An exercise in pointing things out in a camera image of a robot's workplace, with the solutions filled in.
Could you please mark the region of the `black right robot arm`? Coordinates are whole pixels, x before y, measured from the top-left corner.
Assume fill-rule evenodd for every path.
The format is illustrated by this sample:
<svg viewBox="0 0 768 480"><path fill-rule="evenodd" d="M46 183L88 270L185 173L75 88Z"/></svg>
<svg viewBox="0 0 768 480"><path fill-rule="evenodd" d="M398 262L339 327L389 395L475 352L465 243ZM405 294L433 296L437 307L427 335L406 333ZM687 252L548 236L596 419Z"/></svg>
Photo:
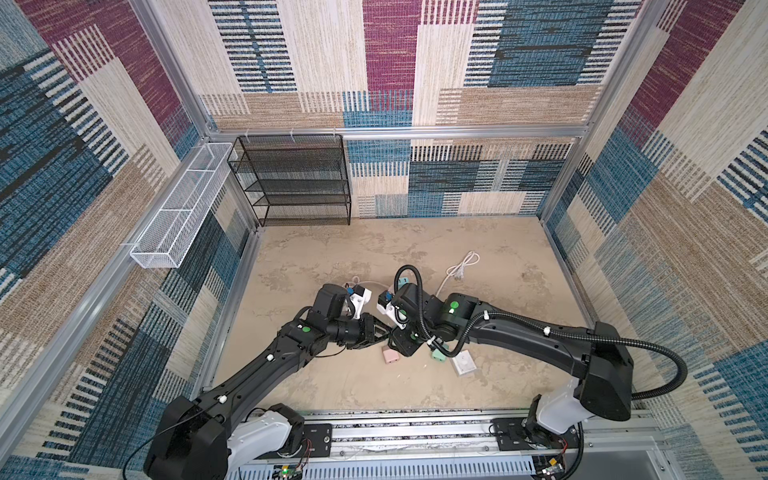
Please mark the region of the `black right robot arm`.
<svg viewBox="0 0 768 480"><path fill-rule="evenodd" d="M475 342L510 350L570 375L560 389L536 396L523 430L529 439L565 434L592 417L631 417L634 362L617 331L548 324L495 308L476 297L453 293L446 300L407 283L379 295L377 309L395 323L389 345L410 356L422 345L445 358L458 357Z"/></svg>

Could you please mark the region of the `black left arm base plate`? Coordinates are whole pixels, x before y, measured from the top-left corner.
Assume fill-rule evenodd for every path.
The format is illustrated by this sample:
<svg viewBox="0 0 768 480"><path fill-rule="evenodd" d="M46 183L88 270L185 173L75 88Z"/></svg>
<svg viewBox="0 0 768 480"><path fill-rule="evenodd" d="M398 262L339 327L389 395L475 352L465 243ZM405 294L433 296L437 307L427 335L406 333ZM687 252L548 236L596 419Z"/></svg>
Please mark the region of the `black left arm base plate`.
<svg viewBox="0 0 768 480"><path fill-rule="evenodd" d="M266 459L299 459L308 456L326 458L330 456L333 426L331 423L309 423L300 428L293 428L286 443L276 452L268 452L258 457Z"/></svg>

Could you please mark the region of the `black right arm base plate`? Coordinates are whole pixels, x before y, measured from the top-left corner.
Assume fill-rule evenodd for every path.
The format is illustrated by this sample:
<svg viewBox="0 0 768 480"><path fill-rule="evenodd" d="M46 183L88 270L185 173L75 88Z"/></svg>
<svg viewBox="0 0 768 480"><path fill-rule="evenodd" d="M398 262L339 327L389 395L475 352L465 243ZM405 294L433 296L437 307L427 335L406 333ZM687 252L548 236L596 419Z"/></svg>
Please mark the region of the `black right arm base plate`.
<svg viewBox="0 0 768 480"><path fill-rule="evenodd" d="M523 417L494 418L488 432L500 451L575 449L581 440L575 426L556 434L541 427L535 420Z"/></svg>

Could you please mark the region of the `pink usb charger plug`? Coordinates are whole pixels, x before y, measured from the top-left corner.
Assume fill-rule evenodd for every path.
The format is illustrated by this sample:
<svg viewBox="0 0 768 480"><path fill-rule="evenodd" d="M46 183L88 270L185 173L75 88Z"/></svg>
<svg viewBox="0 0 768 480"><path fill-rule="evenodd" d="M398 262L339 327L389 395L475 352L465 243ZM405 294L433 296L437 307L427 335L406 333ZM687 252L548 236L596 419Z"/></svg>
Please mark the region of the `pink usb charger plug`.
<svg viewBox="0 0 768 480"><path fill-rule="evenodd" d="M386 364L392 364L400 360L400 354L389 348L384 348L382 350L382 355Z"/></svg>

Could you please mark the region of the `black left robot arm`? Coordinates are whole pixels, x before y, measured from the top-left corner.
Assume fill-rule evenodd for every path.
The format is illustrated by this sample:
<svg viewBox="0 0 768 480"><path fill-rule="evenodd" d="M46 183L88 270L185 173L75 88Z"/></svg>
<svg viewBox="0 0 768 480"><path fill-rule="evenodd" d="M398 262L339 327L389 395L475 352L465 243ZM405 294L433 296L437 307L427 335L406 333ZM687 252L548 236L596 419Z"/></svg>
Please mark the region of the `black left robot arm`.
<svg viewBox="0 0 768 480"><path fill-rule="evenodd" d="M351 313L344 310L352 307ZM321 356L329 344L363 349L389 338L392 328L361 307L347 289L326 284L250 363L190 400L179 396L163 412L147 442L143 471L151 479L224 479L264 454L293 456L304 441L304 419L275 404L249 414L290 375Z"/></svg>

